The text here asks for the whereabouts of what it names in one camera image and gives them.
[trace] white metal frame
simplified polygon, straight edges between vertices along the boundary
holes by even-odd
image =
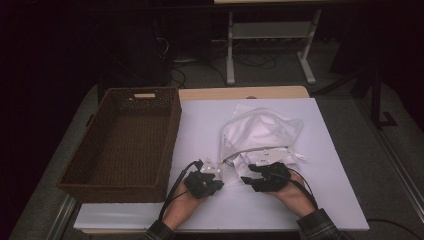
[[[302,51],[297,53],[306,80],[309,84],[316,83],[315,77],[307,60],[309,49],[315,35],[321,9],[315,11],[312,21],[304,22],[266,22],[266,23],[234,23],[233,13],[228,20],[228,55],[227,55],[227,84],[235,85],[233,64],[233,39],[253,38],[305,38]]]

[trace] person's right hand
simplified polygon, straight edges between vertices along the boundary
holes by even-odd
[[[302,178],[295,172],[290,171],[291,179],[304,184]],[[298,217],[304,217],[317,209],[312,205],[311,201],[303,194],[303,192],[296,187],[293,183],[287,184],[283,189],[278,192],[266,192],[271,196],[276,197]]]
[[[166,209],[162,220],[173,231],[187,221],[197,207],[206,201],[206,198],[198,199],[192,196],[187,190],[184,181],[175,190],[174,198]]]

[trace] black glove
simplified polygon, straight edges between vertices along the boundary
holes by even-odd
[[[278,192],[289,183],[291,174],[284,163],[275,162],[267,166],[256,166],[249,164],[249,169],[252,172],[261,173],[263,178],[252,179],[249,177],[241,177],[245,184],[252,185],[255,192]],[[280,177],[272,176],[271,174],[280,175]]]
[[[224,186],[222,181],[213,180],[214,178],[215,174],[201,173],[200,171],[190,172],[184,180],[184,184],[191,195],[200,199],[212,196]]]

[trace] sleeve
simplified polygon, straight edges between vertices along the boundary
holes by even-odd
[[[319,209],[297,220],[308,240],[342,240],[345,237],[336,228],[324,209]]]
[[[156,220],[147,232],[141,236],[141,240],[171,240],[174,232],[163,222]]]

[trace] brown wicker basket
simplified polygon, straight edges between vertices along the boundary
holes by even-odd
[[[81,203],[163,202],[180,117],[176,88],[109,89],[58,187]]]

